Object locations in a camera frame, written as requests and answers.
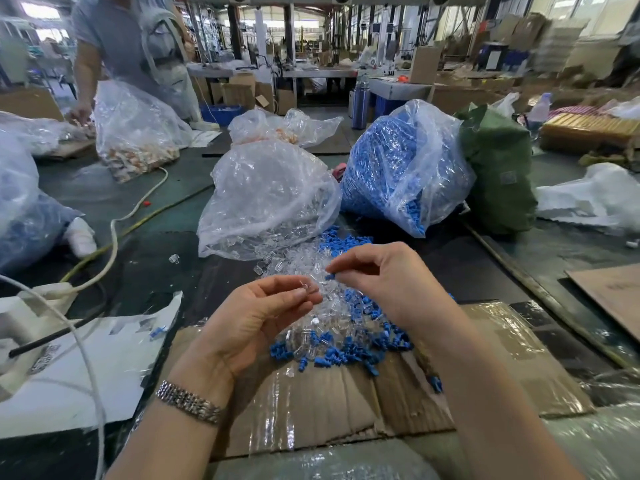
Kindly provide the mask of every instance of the right hand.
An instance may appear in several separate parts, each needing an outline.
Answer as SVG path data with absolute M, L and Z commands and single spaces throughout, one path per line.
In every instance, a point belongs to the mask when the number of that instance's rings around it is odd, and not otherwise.
M 335 279 L 372 298 L 389 320 L 405 330 L 420 329 L 456 306 L 418 254 L 403 242 L 364 244 L 326 267 Z
M 84 126 L 89 121 L 89 117 L 93 112 L 93 105 L 90 102 L 78 101 L 76 107 L 67 115 L 69 122 Z

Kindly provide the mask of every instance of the yellow cable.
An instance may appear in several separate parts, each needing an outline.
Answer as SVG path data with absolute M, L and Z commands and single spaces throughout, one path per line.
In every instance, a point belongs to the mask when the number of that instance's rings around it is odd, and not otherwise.
M 133 231 L 135 231 L 138 227 L 140 227 L 142 224 L 145 224 L 146 222 L 149 222 L 151 219 L 153 219 L 154 217 L 156 217 L 156 215 L 160 214 L 161 212 L 164 212 L 165 210 L 171 209 L 172 207 L 175 207 L 176 205 L 181 204 L 184 201 L 187 201 L 188 199 L 195 197 L 198 194 L 203 193 L 206 190 L 209 190 L 210 188 L 213 188 L 213 184 L 211 185 L 207 185 L 206 187 L 201 188 L 200 190 L 197 190 L 196 192 L 187 195 L 186 197 L 181 198 L 180 200 L 167 204 L 164 207 L 161 207 L 160 209 L 157 209 L 153 212 L 151 212 L 151 214 L 149 214 L 148 216 L 140 219 L 138 222 L 136 222 L 135 224 L 133 224 L 131 227 L 129 227 L 128 229 L 125 229 L 123 231 L 123 233 L 121 233 L 118 238 L 121 239 L 124 236 L 126 236 L 127 234 L 132 233 Z M 94 259 L 96 259 L 98 256 L 104 254 L 105 252 L 107 252 L 111 247 L 111 244 L 107 244 L 103 247 L 101 247 L 100 249 L 96 250 L 95 252 L 93 252 L 92 254 L 89 254 L 89 256 L 87 256 L 86 258 L 82 259 L 82 261 L 80 261 L 78 264 L 76 264 L 71 271 L 69 271 L 67 274 L 65 274 L 62 279 L 60 280 L 61 283 L 66 283 L 68 282 L 73 275 L 75 275 L 78 271 L 80 271 L 82 268 L 84 268 L 84 266 L 86 266 L 88 263 L 90 263 L 91 261 L 93 261 Z

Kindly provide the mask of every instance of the plastic bottle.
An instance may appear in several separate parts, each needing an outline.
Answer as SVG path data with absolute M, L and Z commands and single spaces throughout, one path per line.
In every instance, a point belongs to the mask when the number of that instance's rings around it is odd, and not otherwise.
M 532 110 L 527 115 L 529 122 L 529 130 L 533 139 L 538 138 L 540 128 L 546 122 L 551 111 L 551 93 L 544 93 L 540 96 L 539 101 L 533 106 Z

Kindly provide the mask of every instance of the plastic bag of orange parts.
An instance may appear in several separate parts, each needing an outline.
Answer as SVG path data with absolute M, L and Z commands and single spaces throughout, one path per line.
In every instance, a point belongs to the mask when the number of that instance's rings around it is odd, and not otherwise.
M 228 129 L 232 144 L 279 139 L 305 148 L 334 135 L 342 119 L 312 120 L 299 109 L 290 109 L 283 118 L 261 109 L 251 109 L 236 116 Z

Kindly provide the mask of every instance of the plastic bag of blue parts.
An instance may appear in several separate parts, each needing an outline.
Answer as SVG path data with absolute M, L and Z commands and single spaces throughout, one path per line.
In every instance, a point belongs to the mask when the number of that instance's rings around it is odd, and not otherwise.
M 386 218 L 424 237 L 476 180 L 460 151 L 459 129 L 459 120 L 420 100 L 375 120 L 351 149 L 341 210 Z
M 23 269 L 47 254 L 82 215 L 38 189 L 31 154 L 0 131 L 0 273 Z

